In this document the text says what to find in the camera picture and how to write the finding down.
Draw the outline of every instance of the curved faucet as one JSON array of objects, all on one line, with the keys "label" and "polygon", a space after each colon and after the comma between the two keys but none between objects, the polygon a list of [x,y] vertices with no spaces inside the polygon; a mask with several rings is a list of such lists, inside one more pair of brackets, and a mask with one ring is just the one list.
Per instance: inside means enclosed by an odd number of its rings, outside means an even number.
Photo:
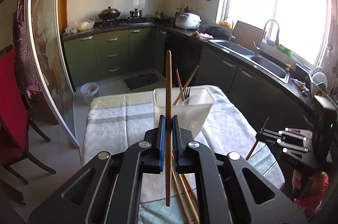
[{"label": "curved faucet", "polygon": [[259,40],[258,46],[255,44],[255,41],[253,41],[253,44],[255,45],[255,47],[257,49],[257,51],[255,52],[255,55],[257,55],[257,56],[259,55],[259,52],[261,51],[262,41],[263,41],[264,34],[265,34],[265,29],[266,29],[266,26],[268,25],[269,22],[275,22],[277,24],[277,36],[276,36],[275,45],[279,45],[279,24],[275,19],[270,19],[265,23],[265,26],[264,26],[264,29],[262,31],[262,35],[261,35],[261,38]]}]

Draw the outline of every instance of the white plastic container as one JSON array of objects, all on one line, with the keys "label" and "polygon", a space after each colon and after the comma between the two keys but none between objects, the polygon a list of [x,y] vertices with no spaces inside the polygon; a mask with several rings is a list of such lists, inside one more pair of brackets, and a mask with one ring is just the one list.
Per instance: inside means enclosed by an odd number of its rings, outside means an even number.
[{"label": "white plastic container", "polygon": [[85,103],[90,106],[94,98],[99,97],[99,86],[96,83],[86,83],[80,88]]},{"label": "white plastic container", "polygon": [[[179,88],[172,89],[172,101],[173,103],[180,93]],[[172,107],[172,114],[177,115],[179,120],[179,126],[183,129],[191,131],[192,137],[195,139],[201,131],[205,120],[209,114],[209,111],[214,104],[209,91],[202,87],[191,87],[190,89],[190,104],[183,104],[180,99],[178,103]],[[165,100],[166,89],[155,89],[153,91],[154,100],[154,127],[158,127],[159,117],[165,115]]]}]

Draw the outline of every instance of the sink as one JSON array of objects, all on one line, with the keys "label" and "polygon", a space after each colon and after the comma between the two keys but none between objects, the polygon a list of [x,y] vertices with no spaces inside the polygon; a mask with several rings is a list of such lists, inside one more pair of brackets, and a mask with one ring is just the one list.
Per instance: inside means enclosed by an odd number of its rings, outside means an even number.
[{"label": "sink", "polygon": [[285,79],[288,75],[288,73],[286,73],[284,69],[282,69],[281,67],[277,66],[273,62],[270,62],[269,60],[263,57],[253,56],[250,57],[250,59],[281,79]]},{"label": "sink", "polygon": [[231,49],[232,51],[235,51],[239,54],[242,54],[242,55],[253,55],[253,52],[249,49],[246,49],[245,47],[242,47],[238,44],[235,44],[235,43],[230,43],[230,42],[227,42],[227,41],[212,41],[214,44],[218,44],[222,47],[225,47],[225,48],[229,48]]}]

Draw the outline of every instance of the white rice cooker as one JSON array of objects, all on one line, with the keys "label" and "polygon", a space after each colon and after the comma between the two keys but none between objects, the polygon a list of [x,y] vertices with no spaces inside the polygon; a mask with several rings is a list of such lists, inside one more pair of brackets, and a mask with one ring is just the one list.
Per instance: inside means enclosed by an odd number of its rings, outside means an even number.
[{"label": "white rice cooker", "polygon": [[197,29],[200,23],[200,16],[193,13],[182,13],[177,16],[175,25],[183,29]]}]

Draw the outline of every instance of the cutting board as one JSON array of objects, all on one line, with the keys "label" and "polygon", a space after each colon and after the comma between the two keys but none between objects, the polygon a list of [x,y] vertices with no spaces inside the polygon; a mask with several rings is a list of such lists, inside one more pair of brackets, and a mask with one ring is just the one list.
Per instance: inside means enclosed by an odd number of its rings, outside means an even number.
[{"label": "cutting board", "polygon": [[232,35],[235,36],[233,42],[240,44],[252,51],[256,51],[255,44],[258,45],[262,35],[262,29],[249,25],[248,23],[238,21],[234,27]]}]

